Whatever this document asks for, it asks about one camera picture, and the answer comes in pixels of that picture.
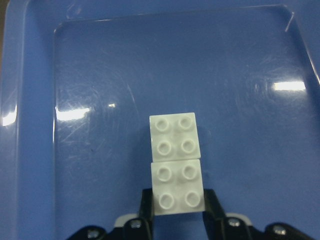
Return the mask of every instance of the blue plastic tray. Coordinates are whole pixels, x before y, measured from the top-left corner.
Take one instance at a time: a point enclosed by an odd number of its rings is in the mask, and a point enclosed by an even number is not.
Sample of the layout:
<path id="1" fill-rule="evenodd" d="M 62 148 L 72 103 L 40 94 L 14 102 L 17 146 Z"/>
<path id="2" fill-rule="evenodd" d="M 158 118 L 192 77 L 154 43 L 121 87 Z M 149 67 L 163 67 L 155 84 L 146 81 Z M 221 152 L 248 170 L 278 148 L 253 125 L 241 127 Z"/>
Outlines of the blue plastic tray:
<path id="1" fill-rule="evenodd" d="M 320 236 L 319 1 L 12 0 L 0 235 L 111 231 L 151 187 L 149 116 L 195 112 L 205 188 L 262 230 Z M 154 238 L 206 239 L 200 213 Z"/>

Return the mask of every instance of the white block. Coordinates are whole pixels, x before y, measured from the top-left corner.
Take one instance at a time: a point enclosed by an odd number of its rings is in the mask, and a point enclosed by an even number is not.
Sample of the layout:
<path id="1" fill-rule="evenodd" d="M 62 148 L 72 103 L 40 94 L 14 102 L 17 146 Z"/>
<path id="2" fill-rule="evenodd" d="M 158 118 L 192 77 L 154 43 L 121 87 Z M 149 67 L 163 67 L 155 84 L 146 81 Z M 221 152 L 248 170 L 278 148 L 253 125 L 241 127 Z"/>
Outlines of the white block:
<path id="1" fill-rule="evenodd" d="M 153 162 L 201 157 L 194 112 L 150 116 Z"/>
<path id="2" fill-rule="evenodd" d="M 156 216 L 205 210 L 199 159 L 152 162 L 151 175 Z"/>

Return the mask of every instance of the metal bolt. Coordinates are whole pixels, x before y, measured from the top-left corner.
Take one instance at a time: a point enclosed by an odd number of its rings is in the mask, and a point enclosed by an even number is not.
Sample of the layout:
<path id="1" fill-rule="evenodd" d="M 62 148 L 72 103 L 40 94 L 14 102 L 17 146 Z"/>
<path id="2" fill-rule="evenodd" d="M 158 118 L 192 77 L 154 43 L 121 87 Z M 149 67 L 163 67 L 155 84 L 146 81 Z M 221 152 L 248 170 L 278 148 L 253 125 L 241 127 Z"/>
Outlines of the metal bolt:
<path id="1" fill-rule="evenodd" d="M 99 237 L 99 230 L 98 229 L 89 229 L 88 230 L 88 239 L 95 239 Z"/>
<path id="2" fill-rule="evenodd" d="M 228 223 L 232 227 L 239 227 L 240 226 L 240 221 L 237 218 L 229 218 Z"/>
<path id="3" fill-rule="evenodd" d="M 132 229 L 139 229 L 141 227 L 141 221 L 140 220 L 132 220 L 130 222 L 130 226 Z"/>
<path id="4" fill-rule="evenodd" d="M 287 231 L 285 230 L 285 228 L 280 225 L 274 225 L 273 231 L 275 234 L 278 234 L 278 235 L 286 235 L 287 234 Z"/>

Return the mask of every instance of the white building block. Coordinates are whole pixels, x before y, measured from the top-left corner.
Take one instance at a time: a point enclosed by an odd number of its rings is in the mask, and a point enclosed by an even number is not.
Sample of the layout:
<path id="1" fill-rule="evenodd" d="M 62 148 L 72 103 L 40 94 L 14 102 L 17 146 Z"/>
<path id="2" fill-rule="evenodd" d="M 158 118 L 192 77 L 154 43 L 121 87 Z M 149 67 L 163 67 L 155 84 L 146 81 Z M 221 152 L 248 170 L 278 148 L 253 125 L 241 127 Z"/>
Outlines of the white building block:
<path id="1" fill-rule="evenodd" d="M 201 157 L 194 112 L 150 116 L 153 162 Z"/>
<path id="2" fill-rule="evenodd" d="M 151 176 L 156 216 L 205 210 L 199 159 L 152 162 Z"/>

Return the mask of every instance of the screw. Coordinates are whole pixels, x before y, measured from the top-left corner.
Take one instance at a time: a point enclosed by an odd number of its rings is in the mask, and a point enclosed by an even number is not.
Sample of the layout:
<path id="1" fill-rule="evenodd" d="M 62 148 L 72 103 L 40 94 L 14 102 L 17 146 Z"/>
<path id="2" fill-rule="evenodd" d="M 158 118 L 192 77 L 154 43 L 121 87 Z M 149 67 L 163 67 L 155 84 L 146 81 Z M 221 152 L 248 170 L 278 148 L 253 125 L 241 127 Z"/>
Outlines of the screw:
<path id="1" fill-rule="evenodd" d="M 88 237 L 88 239 L 95 239 L 95 238 L 99 237 L 99 234 L 100 234 L 99 230 L 89 229 L 87 237 Z"/>
<path id="2" fill-rule="evenodd" d="M 285 230 L 285 228 L 280 225 L 274 225 L 273 231 L 275 234 L 278 234 L 278 235 L 286 235 L 287 234 L 287 231 Z"/>
<path id="3" fill-rule="evenodd" d="M 141 221 L 140 220 L 132 220 L 130 222 L 130 226 L 132 229 L 139 229 L 141 227 Z"/>
<path id="4" fill-rule="evenodd" d="M 237 218 L 229 218 L 228 223 L 232 227 L 239 227 L 240 226 L 240 221 Z"/>

